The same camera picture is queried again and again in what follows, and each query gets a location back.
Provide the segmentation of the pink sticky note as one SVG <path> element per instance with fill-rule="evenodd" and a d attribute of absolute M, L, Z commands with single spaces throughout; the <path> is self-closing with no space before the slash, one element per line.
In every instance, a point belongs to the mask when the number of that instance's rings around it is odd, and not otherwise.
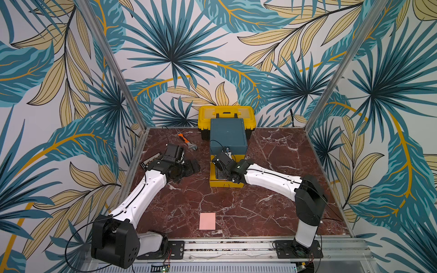
<path fill-rule="evenodd" d="M 201 213 L 199 218 L 200 230 L 215 230 L 216 229 L 216 214 Z"/>

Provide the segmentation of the teal yellow drawer cabinet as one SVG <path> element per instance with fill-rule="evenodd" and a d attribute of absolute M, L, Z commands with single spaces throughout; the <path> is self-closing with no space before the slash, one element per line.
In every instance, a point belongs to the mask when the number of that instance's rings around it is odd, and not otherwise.
<path fill-rule="evenodd" d="M 210 157 L 214 159 L 221 152 L 236 163 L 245 158 L 248 150 L 246 129 L 242 118 L 214 118 L 211 120 L 209 141 Z M 226 177 L 229 171 L 226 163 L 211 162 L 209 185 L 212 188 L 242 188 L 242 183 L 234 183 Z"/>

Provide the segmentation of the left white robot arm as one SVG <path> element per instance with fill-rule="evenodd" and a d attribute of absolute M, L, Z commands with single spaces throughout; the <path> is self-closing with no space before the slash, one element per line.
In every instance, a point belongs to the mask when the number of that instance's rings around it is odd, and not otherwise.
<path fill-rule="evenodd" d="M 167 254 L 168 240 L 157 232 L 139 234 L 136 228 L 145 210 L 168 183 L 179 183 L 197 174 L 196 159 L 185 159 L 184 148 L 167 144 L 164 153 L 141 165 L 145 174 L 135 189 L 108 216 L 99 216 L 92 224 L 91 256 L 94 259 L 129 268 L 137 257 L 161 258 Z"/>

